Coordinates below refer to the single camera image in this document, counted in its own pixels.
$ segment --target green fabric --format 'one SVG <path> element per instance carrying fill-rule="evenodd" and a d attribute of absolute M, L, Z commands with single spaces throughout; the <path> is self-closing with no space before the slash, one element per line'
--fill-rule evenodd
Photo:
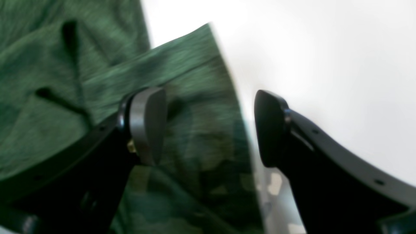
<path fill-rule="evenodd" d="M 111 231 L 263 233 L 238 102 L 208 25 L 149 49 L 134 0 L 0 2 L 0 179 L 89 130 L 123 95 L 162 85 L 168 125 L 158 167 L 135 167 Z"/>

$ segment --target camouflage pattern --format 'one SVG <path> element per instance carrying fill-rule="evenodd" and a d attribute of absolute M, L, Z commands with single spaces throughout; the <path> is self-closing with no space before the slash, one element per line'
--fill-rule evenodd
<path fill-rule="evenodd" d="M 150 50 L 134 0 L 4 0 L 0 17 L 0 179 L 89 130 L 40 88 L 96 124 L 123 95 L 160 85 L 161 163 L 133 169 L 109 233 L 263 233 L 240 108 L 208 25 Z"/>

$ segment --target white background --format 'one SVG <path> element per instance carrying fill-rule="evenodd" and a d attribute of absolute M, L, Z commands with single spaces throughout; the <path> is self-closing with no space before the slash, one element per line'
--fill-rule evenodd
<path fill-rule="evenodd" d="M 142 0 L 142 5 L 153 47 L 211 22 L 249 132 L 258 187 L 273 180 L 263 175 L 258 160 L 253 103 L 259 89 L 282 96 L 344 147 L 416 186 L 416 2 Z M 276 198 L 284 200 L 282 194 Z M 290 216 L 284 222 L 301 224 L 289 198 L 280 204 L 291 204 L 281 207 Z M 290 229 L 268 231 L 302 233 Z"/>

